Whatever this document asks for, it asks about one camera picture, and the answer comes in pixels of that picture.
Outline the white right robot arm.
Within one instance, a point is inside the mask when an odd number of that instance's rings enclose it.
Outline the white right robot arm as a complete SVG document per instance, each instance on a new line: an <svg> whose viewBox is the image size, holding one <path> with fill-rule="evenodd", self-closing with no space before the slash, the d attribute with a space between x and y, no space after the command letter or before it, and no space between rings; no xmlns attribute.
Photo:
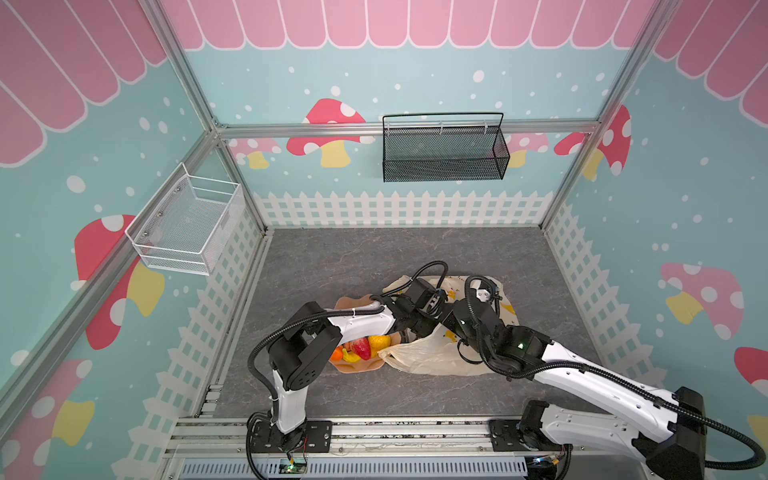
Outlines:
<svg viewBox="0 0 768 480"><path fill-rule="evenodd" d="M495 283L473 275L465 281L463 299L448 306L440 321L506 380L556 387L601 410L528 402L516 427L526 448L586 446L618 453L643 462L662 479L702 479L706 470L751 470L765 463L758 442L706 416L698 392L686 387L670 392L616 374L545 334L505 324L500 312Z"/></svg>

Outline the beige plastic bag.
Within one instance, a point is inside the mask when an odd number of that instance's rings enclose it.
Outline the beige plastic bag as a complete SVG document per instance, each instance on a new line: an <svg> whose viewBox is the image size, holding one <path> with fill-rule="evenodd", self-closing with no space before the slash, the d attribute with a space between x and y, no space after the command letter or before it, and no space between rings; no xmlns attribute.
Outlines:
<svg viewBox="0 0 768 480"><path fill-rule="evenodd" d="M496 278L488 277L497 285L501 296L501 320L505 325L519 325L516 312L505 295L503 284ZM441 287L448 296L448 305L464 299L466 276L447 276ZM457 349L459 338L446 327L439 325L427 337L392 344L377 352L378 359L405 373L433 376L479 376L491 374L482 362L471 364L461 358L460 353L472 361L481 361L480 355L468 346Z"/></svg>

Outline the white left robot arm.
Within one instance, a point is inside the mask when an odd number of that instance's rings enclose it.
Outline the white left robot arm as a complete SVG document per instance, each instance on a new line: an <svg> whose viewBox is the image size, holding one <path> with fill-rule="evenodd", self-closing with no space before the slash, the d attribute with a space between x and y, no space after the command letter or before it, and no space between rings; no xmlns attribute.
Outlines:
<svg viewBox="0 0 768 480"><path fill-rule="evenodd" d="M247 368L269 392L270 426L284 436L304 428L308 387L337 348L407 330L419 337L431 334L446 301L442 284L447 273L446 262L430 261L361 307L326 309L308 302L260 340L248 355Z"/></svg>

